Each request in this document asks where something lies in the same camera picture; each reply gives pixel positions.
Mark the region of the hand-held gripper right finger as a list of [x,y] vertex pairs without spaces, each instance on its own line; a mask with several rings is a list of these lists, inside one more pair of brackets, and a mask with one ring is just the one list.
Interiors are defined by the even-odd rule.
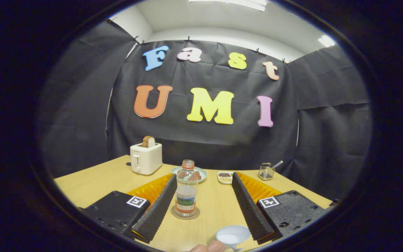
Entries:
[[296,190],[280,192],[240,172],[232,188],[252,238],[263,244],[289,236],[333,209],[323,208]]

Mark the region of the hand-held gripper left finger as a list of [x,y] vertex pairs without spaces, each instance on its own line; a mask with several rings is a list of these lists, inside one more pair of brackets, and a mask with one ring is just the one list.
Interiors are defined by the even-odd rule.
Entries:
[[114,190],[79,210],[109,231],[150,243],[155,237],[177,189],[175,174],[167,174],[122,193]]

